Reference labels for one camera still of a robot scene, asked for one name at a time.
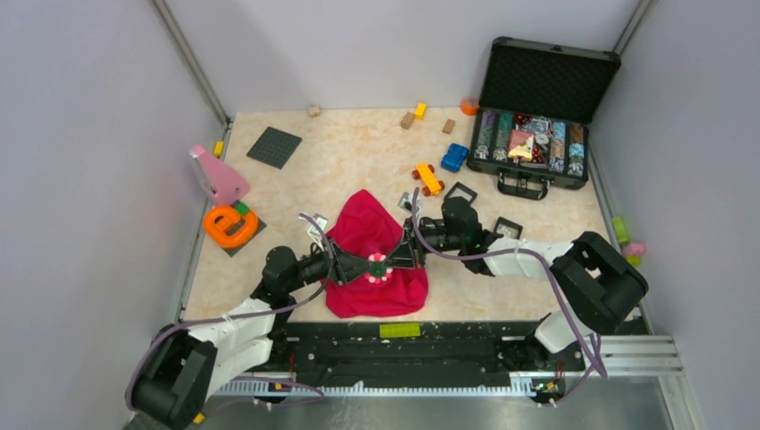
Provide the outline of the pink flower brooch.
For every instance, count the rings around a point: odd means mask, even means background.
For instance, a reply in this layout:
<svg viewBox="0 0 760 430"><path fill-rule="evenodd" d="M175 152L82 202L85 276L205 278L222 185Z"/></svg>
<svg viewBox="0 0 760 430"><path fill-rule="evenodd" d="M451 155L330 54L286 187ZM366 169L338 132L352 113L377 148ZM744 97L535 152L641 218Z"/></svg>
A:
<svg viewBox="0 0 760 430"><path fill-rule="evenodd" d="M392 277L393 269L386 266L387 256L385 254L370 254L367 259L370 262L370 267L364 274L364 278L369 283L381 284Z"/></svg>

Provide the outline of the magenta garment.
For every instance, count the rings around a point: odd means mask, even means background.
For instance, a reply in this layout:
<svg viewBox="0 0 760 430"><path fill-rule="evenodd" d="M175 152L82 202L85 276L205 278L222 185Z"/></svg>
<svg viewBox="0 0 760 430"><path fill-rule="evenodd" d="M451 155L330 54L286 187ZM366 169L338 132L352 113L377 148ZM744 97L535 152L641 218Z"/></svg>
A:
<svg viewBox="0 0 760 430"><path fill-rule="evenodd" d="M340 318L392 317L420 310L428 297L426 270L383 269L402 239L401 225L367 190L354 193L344 204L327 236L344 252L371 262L371 269L344 285L326 287L326 306Z"/></svg>

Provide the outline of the white silver brooch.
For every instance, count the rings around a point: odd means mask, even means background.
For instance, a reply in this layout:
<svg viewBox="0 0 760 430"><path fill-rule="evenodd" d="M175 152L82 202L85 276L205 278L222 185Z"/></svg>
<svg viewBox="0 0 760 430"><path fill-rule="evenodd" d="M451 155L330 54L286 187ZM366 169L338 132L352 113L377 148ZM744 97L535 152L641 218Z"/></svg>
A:
<svg viewBox="0 0 760 430"><path fill-rule="evenodd" d="M501 226L499 229L499 232L504 235L505 237L513 237L514 236L514 230L512 228Z"/></svg>

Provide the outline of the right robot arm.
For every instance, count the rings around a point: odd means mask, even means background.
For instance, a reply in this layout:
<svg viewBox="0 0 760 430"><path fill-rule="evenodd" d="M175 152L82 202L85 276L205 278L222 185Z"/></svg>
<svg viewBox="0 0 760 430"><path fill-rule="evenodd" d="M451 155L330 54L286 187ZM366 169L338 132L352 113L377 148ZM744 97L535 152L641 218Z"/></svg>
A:
<svg viewBox="0 0 760 430"><path fill-rule="evenodd" d="M444 201L441 219L419 216L413 203L407 207L402 239L373 261L371 275L419 269L428 254L436 254L476 274L548 281L560 309L539 323L525 345L528 362L538 369L549 369L563 349L591 334L614 334L649 290L643 275L596 232L569 242L519 240L483 228L462 197Z"/></svg>

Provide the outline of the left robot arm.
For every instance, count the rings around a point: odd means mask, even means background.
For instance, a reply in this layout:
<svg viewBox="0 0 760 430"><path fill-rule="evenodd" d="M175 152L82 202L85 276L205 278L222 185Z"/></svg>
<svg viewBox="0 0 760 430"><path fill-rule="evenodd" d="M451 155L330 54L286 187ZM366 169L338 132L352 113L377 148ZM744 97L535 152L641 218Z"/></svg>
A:
<svg viewBox="0 0 760 430"><path fill-rule="evenodd" d="M356 256L333 242L312 245L302 257L287 246L273 248L259 285L240 305L218 317L169 325L156 336L126 388L127 407L170 429L189 426L235 377L259 365L284 365L288 348L272 332L298 308L293 291L317 281L388 280L392 272L384 255Z"/></svg>

